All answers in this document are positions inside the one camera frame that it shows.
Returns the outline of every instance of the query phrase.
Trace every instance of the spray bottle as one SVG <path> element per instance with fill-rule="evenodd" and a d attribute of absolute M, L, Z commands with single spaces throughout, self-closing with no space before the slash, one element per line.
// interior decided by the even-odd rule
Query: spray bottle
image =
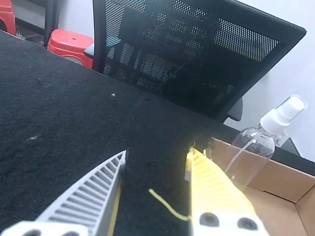
<path fill-rule="evenodd" d="M 220 166 L 224 166 L 223 170 L 240 190 L 250 183 L 272 157 L 275 136 L 280 135 L 307 107 L 308 104 L 302 97 L 291 95 L 264 115 L 257 127 L 247 128 L 237 135 L 231 150 L 222 159 L 225 164 Z"/>

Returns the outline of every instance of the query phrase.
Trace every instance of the black felt surface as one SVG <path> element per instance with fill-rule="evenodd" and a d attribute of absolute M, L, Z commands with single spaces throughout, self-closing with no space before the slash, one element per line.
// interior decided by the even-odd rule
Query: black felt surface
<path fill-rule="evenodd" d="M 114 234 L 188 234 L 148 189 L 187 214 L 188 147 L 211 136 L 231 142 L 236 130 L 2 32 L 0 64 L 0 230 L 34 220 L 85 173 L 127 149 Z M 314 174 L 313 163 L 286 151 L 274 158 Z"/>

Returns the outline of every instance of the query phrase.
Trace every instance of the white bottle cap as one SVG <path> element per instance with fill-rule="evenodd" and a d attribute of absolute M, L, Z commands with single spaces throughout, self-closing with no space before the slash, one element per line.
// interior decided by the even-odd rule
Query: white bottle cap
<path fill-rule="evenodd" d="M 291 121 L 307 107 L 308 104 L 302 97 L 293 94 L 280 106 L 271 109 L 264 115 L 260 119 L 260 124 L 270 134 L 281 134 Z"/>

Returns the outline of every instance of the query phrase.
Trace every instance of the black mesh chair back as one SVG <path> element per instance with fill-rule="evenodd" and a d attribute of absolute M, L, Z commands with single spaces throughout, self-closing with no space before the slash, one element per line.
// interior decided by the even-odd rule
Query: black mesh chair back
<path fill-rule="evenodd" d="M 219 120 L 306 33 L 233 0 L 94 0 L 94 28 L 94 69 Z"/>

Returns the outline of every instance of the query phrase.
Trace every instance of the red stool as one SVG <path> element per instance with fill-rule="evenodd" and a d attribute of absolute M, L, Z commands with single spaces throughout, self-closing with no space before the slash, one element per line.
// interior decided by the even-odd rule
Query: red stool
<path fill-rule="evenodd" d="M 84 55 L 84 50 L 94 43 L 91 37 L 55 29 L 50 36 L 47 49 L 59 56 L 92 69 L 93 59 Z"/>
<path fill-rule="evenodd" d="M 8 33 L 16 35 L 13 4 L 10 0 L 0 0 L 0 20 Z"/>

